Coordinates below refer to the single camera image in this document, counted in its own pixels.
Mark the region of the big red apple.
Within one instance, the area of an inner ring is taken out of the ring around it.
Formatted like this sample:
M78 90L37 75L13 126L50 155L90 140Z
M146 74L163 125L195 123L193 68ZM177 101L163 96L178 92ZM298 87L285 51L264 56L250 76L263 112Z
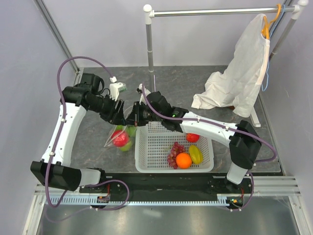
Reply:
M118 130L113 132L111 140L114 146L122 147L130 140L130 138L125 131Z

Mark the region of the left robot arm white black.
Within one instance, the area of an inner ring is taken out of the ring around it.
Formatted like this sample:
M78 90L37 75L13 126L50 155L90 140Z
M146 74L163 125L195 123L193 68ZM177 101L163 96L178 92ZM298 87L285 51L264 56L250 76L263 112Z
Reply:
M124 122L124 102L118 99L126 90L126 84L111 78L109 93L105 90L104 80L91 73L84 73L81 82L62 90L60 111L50 143L41 157L33 161L31 172L43 186L75 191L81 186L90 185L96 192L107 188L100 168L75 169L70 167L71 154L79 126L87 111L98 113L104 121L122 125Z

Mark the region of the green lettuce toy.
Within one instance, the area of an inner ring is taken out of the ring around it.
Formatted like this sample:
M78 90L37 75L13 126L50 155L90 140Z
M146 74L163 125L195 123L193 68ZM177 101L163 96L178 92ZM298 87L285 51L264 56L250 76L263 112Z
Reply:
M120 147L119 149L123 152L129 151L133 145L132 140L129 140L124 146Z

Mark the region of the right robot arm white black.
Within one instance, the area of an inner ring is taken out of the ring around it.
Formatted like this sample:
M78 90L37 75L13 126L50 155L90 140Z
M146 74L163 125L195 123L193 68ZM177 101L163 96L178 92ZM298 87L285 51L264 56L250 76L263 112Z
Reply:
M197 134L217 141L230 150L231 166L224 180L224 187L234 193L242 186L246 173L252 169L262 146L259 136L247 121L223 123L201 117L187 109L171 106L160 92L152 92L135 102L126 124L145 126L160 122L167 130Z

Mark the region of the clear zip top bag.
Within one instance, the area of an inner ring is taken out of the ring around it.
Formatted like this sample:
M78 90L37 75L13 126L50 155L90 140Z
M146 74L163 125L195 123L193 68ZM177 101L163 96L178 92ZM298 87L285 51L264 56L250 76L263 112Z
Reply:
M128 151L133 144L132 138L135 136L135 133L136 127L117 125L111 130L110 137L107 139L104 147L115 146L121 151Z

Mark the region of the light green pear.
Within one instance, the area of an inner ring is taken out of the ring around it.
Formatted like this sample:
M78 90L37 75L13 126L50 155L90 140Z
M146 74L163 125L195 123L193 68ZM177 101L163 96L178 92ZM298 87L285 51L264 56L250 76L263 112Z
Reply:
M116 128L115 128L115 131L118 131L118 130L124 130L126 126L123 126L123 125L117 125Z

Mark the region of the green watermelon toy ball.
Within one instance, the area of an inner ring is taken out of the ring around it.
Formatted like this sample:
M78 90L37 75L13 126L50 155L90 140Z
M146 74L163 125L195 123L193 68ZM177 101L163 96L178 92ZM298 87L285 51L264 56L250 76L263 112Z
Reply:
M130 138L135 137L136 129L137 129L137 127L135 127L135 126L127 126L126 132L128 133Z

